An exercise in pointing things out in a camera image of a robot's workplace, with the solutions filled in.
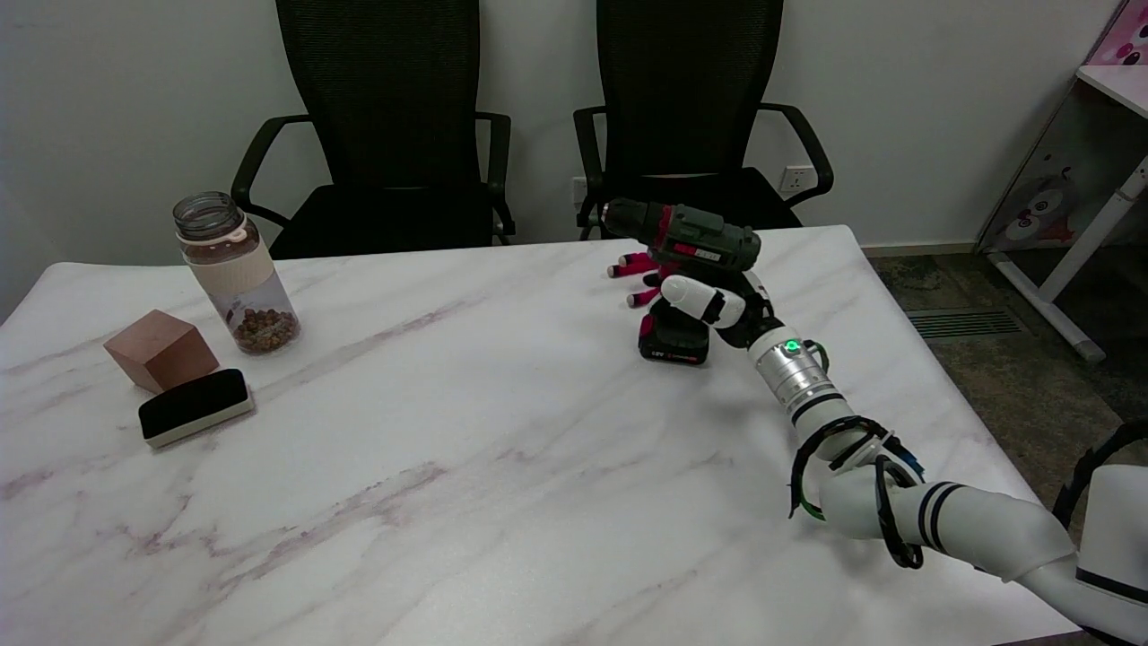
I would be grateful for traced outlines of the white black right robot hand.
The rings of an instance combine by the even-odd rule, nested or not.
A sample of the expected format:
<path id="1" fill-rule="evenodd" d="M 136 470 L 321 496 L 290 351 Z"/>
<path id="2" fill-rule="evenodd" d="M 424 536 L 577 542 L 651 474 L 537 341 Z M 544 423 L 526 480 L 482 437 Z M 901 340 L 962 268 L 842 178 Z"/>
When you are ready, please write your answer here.
<path id="1" fill-rule="evenodd" d="M 734 348 L 748 349 L 784 326 L 775 316 L 761 278 L 752 270 L 718 275 L 714 285 L 693 277 L 669 275 L 660 287 L 660 295 L 669 306 L 718 330 Z"/>

